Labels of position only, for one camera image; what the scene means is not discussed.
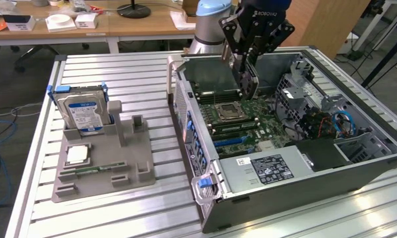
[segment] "gray carpet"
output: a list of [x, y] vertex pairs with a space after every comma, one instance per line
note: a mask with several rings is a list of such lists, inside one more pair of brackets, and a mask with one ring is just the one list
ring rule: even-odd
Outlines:
[[[370, 24], [371, 19], [363, 19], [355, 31], [362, 34], [366, 27]], [[386, 23], [380, 22], [376, 27], [370, 40], [374, 38], [375, 34], [386, 27]], [[372, 53], [374, 59], [367, 60], [366, 64], [360, 68], [360, 73], [364, 77], [368, 76], [375, 66], [380, 62], [382, 58], [387, 54], [388, 50], [397, 41], [397, 30], [394, 32], [392, 36], [388, 38], [386, 44], [378, 52]], [[122, 43], [122, 52], [134, 51], [159, 51], [160, 42], [150, 41], [144, 42], [127, 42]], [[186, 41], [171, 41], [171, 50], [180, 50], [186, 46]], [[66, 55], [76, 54], [106, 54], [108, 53], [107, 43], [91, 43], [90, 50], [84, 50], [82, 44], [66, 44], [56, 45], [56, 50]], [[10, 47], [2, 47], [0, 49], [0, 107], [18, 107], [28, 103], [42, 102], [44, 99], [47, 82], [52, 70], [54, 55], [42, 50], [26, 63], [27, 68], [26, 73], [16, 73], [12, 70], [12, 62], [22, 56], [23, 52], [30, 49], [30, 46], [22, 46], [20, 52], [14, 53]], [[351, 62], [355, 66], [359, 66], [362, 60]], [[397, 55], [395, 56], [392, 63], [397, 62]], [[352, 73], [355, 69], [347, 63], [339, 63], [343, 69]], [[358, 81], [362, 78], [358, 74], [354, 75]], [[397, 69], [395, 68], [387, 77], [379, 82], [374, 87], [374, 91], [379, 99], [386, 103], [386, 105], [397, 114]], [[39, 111], [40, 107], [32, 107], [24, 109], [20, 113], [28, 114]], [[0, 119], [12, 120], [12, 116], [3, 117]], [[24, 164], [30, 152], [30, 146], [32, 141], [32, 136], [35, 133], [38, 116], [18, 118], [18, 131], [15, 136], [0, 145], [0, 154], [7, 163], [8, 174], [12, 181], [12, 196], [4, 202], [8, 207], [0, 208], [0, 237], [4, 236], [7, 224], [10, 220], [10, 215], [12, 211], [12, 203], [16, 198], [16, 192], [19, 188], [20, 178], [23, 175]], [[0, 123], [0, 131], [7, 127], [7, 124]], [[0, 199], [6, 197], [7, 194], [7, 184], [3, 173], [0, 173]]]

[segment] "aluminum extrusion table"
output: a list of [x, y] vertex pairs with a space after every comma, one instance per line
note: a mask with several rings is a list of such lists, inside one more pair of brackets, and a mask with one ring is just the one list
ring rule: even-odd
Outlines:
[[[308, 47], [332, 73], [397, 129], [397, 116], [380, 106], [335, 63]], [[167, 56], [182, 52], [68, 56], [55, 61], [50, 84], [88, 86], [106, 81], [123, 119], [148, 120], [158, 182], [154, 186], [79, 200], [51, 201], [64, 121], [44, 98], [7, 238], [12, 237], [386, 237], [397, 235], [397, 169], [363, 189], [214, 234], [200, 232], [182, 153], [166, 100]], [[336, 87], [314, 71], [328, 94]]]

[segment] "black lamp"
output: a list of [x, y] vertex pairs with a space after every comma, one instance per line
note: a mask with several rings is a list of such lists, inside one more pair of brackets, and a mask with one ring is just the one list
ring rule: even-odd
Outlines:
[[140, 4], [135, 4], [135, 0], [131, 0], [131, 4], [126, 4], [118, 8], [119, 15], [128, 18], [144, 18], [152, 13], [152, 10]]

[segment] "cpu socket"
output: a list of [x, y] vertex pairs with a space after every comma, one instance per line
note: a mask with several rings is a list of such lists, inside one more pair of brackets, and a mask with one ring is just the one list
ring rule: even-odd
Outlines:
[[239, 102], [218, 104], [215, 108], [219, 118], [223, 121], [243, 120], [247, 118]]

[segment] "power supply label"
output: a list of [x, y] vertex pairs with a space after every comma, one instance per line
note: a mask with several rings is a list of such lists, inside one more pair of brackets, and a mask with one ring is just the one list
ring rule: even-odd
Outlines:
[[264, 185], [295, 177], [282, 155], [252, 160], [252, 165]]
[[96, 131], [103, 128], [102, 118], [96, 113], [96, 109], [96, 102], [70, 104], [72, 118], [82, 131]]

